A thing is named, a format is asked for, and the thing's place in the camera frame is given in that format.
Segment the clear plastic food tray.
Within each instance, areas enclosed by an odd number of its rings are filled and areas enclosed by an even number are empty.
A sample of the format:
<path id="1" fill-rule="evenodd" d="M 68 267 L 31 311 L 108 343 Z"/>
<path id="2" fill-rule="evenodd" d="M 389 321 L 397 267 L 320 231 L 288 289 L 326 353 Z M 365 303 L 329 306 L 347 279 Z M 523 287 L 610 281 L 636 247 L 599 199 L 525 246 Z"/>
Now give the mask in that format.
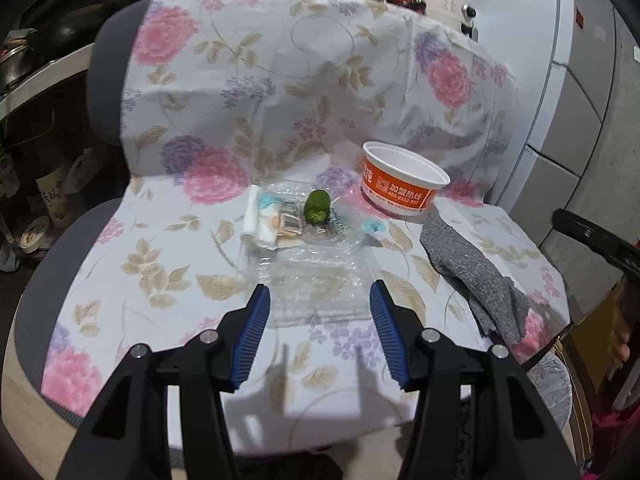
<path id="1" fill-rule="evenodd" d="M 258 186 L 298 200 L 303 214 L 313 190 L 325 190 L 331 197 L 329 220 L 318 226 L 305 221 L 299 246 L 270 252 L 242 241 L 247 275 L 270 290 L 269 325 L 368 318 L 369 289 L 380 276 L 372 219 L 345 192 L 327 185 L 282 180 Z"/>

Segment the small snack packets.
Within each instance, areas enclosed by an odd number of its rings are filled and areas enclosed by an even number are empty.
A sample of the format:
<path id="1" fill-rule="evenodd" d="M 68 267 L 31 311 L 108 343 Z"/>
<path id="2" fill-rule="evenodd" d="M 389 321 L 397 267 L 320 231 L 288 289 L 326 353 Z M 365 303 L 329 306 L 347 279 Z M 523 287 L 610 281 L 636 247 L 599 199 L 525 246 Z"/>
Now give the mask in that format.
<path id="1" fill-rule="evenodd" d="M 258 185 L 248 189 L 241 240 L 252 247 L 275 252 L 303 244 L 302 205 Z"/>

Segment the grey fuzzy slipper insole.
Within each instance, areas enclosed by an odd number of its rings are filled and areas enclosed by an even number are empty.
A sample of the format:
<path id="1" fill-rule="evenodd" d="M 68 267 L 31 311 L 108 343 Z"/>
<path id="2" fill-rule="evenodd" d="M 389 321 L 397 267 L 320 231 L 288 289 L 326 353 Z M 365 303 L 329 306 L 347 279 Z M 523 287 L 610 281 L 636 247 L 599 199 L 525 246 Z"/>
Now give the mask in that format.
<path id="1" fill-rule="evenodd" d="M 433 208 L 424 219 L 420 241 L 435 271 L 468 300 L 482 333 L 497 334 L 506 344 L 519 344 L 526 335 L 528 298 L 483 253 Z"/>

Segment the green cucumber piece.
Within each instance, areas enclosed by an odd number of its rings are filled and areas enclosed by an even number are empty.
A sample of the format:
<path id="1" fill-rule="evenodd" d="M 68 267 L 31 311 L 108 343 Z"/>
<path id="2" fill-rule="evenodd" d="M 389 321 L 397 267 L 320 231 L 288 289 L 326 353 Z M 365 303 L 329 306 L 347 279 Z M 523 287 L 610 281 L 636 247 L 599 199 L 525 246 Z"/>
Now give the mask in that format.
<path id="1" fill-rule="evenodd" d="M 331 213 L 331 197 L 325 190 L 313 190 L 304 205 L 305 221 L 312 226 L 325 224 Z"/>

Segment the white orange paper bowl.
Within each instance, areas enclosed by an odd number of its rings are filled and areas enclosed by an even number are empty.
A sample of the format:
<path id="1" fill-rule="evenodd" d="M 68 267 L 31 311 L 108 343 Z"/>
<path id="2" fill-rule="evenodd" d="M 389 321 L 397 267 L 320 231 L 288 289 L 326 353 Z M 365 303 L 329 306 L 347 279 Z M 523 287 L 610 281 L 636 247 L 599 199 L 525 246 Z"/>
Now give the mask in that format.
<path id="1" fill-rule="evenodd" d="M 360 188 L 376 208 L 396 217 L 416 217 L 450 185 L 445 170 L 408 148 L 367 141 L 362 144 Z"/>

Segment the trash bin with liner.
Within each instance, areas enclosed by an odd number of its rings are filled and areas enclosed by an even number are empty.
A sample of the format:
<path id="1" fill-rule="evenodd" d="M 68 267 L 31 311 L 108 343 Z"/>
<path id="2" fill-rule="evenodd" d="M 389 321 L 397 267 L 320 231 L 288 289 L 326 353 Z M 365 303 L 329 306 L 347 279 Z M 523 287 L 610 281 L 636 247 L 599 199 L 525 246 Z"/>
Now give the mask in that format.
<path id="1" fill-rule="evenodd" d="M 527 372 L 527 377 L 544 401 L 556 426 L 565 434 L 570 426 L 573 408 L 573 385 L 566 365 L 549 351 Z"/>

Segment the white refrigerator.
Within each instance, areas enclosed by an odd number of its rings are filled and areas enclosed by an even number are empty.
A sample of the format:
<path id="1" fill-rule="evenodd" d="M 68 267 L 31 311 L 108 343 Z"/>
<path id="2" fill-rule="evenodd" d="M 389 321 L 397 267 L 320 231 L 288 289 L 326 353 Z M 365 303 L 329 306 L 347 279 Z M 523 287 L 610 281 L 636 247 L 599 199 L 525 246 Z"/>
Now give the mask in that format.
<path id="1" fill-rule="evenodd" d="M 567 202 L 603 124 L 615 61 L 610 0 L 472 0 L 478 42 L 518 88 L 514 133 L 489 199 L 510 214 Z"/>

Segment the floral white cloth cover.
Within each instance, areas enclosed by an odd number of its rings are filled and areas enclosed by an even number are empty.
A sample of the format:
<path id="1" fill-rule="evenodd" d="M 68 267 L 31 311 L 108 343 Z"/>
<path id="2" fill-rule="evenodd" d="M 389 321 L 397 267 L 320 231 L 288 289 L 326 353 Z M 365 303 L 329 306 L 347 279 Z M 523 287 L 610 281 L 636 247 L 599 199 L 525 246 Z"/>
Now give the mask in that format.
<path id="1" fill-rule="evenodd" d="M 410 419 L 368 291 L 456 344 L 495 330 L 519 361 L 570 320 L 561 275 L 486 203 L 512 136 L 516 83 L 475 41 L 371 0 L 152 0 L 126 54 L 119 129 L 131 179 L 81 263 L 40 385 L 85 415 L 125 352 L 184 344 L 272 304 L 250 378 L 224 401 L 235 451 L 318 448 Z M 420 220 L 363 196 L 363 144 L 450 175 L 434 211 L 508 278 L 526 315 L 491 321 L 432 266 Z"/>

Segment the white air fryer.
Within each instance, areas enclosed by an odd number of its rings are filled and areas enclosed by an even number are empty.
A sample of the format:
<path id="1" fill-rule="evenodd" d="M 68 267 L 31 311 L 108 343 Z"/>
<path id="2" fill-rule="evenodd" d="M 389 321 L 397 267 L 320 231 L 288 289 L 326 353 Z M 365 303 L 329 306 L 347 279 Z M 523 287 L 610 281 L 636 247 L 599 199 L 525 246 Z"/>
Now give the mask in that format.
<path id="1" fill-rule="evenodd" d="M 477 40 L 478 32 L 474 25 L 477 10 L 472 0 L 426 0 L 426 15 Z"/>

